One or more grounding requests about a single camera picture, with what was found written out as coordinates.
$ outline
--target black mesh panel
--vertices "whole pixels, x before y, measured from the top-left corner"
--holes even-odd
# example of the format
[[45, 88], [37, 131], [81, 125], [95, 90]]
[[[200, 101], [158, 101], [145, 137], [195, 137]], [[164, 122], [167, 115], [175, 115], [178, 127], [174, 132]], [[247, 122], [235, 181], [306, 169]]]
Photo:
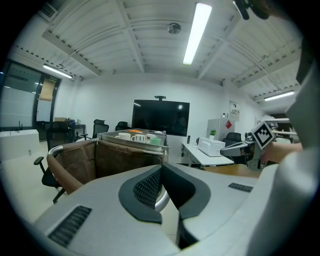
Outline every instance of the black mesh panel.
[[158, 194], [162, 188], [161, 169], [137, 183], [134, 188], [134, 196], [141, 203], [155, 209]]

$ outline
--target black tv screen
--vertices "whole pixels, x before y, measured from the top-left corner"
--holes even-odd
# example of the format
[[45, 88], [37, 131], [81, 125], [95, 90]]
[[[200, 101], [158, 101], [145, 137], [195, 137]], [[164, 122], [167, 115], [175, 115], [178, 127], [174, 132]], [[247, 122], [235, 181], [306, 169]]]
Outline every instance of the black tv screen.
[[187, 136], [190, 103], [135, 99], [132, 128]]

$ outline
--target smoke detector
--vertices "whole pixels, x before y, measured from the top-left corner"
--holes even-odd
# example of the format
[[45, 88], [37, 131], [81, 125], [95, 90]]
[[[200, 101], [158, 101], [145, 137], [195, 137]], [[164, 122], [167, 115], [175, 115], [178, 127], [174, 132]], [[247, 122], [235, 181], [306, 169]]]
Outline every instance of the smoke detector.
[[168, 32], [172, 35], [179, 34], [181, 31], [181, 26], [178, 23], [171, 23], [167, 27]]

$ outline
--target table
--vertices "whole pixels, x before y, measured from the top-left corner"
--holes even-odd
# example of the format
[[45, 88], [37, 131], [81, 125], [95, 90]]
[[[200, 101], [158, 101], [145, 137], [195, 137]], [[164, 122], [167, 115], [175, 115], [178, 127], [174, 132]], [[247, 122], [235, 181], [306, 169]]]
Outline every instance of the table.
[[259, 178], [261, 171], [250, 170], [248, 166], [244, 164], [232, 164], [225, 166], [208, 166], [204, 167], [204, 170], [210, 173], [224, 174], [239, 177], [251, 177]]
[[231, 165], [234, 161], [226, 158], [225, 156], [208, 156], [198, 149], [197, 144], [182, 143], [184, 150], [187, 150], [190, 154], [188, 166], [191, 166], [192, 159], [191, 155], [200, 163], [200, 167], [203, 166], [220, 166], [220, 165]]

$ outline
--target printer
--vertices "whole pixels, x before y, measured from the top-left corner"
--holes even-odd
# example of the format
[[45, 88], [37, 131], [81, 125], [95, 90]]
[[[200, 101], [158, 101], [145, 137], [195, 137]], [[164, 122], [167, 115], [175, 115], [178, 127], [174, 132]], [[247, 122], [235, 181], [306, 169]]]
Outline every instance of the printer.
[[198, 148], [209, 157], [221, 157], [220, 150], [226, 143], [219, 140], [210, 140], [208, 138], [199, 138]]

